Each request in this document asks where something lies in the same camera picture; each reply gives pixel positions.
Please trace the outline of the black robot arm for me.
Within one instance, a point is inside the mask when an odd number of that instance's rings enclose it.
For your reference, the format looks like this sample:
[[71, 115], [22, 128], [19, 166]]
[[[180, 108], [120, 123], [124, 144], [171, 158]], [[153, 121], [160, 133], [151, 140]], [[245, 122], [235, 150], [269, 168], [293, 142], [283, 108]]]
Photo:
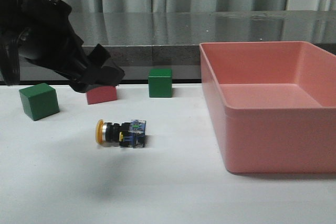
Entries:
[[101, 45], [86, 55], [62, 0], [1, 0], [1, 75], [6, 85], [20, 82], [20, 58], [67, 78], [79, 93], [117, 86], [124, 71]]

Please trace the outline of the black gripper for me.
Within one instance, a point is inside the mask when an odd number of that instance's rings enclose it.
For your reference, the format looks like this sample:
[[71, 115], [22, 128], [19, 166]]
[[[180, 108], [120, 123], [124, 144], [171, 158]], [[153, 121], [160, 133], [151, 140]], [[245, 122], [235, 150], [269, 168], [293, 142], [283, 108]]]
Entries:
[[62, 0], [20, 0], [15, 56], [50, 69], [69, 79], [76, 92], [117, 86], [125, 73], [109, 52], [97, 44], [88, 55], [82, 40], [74, 32], [69, 14], [71, 7]]

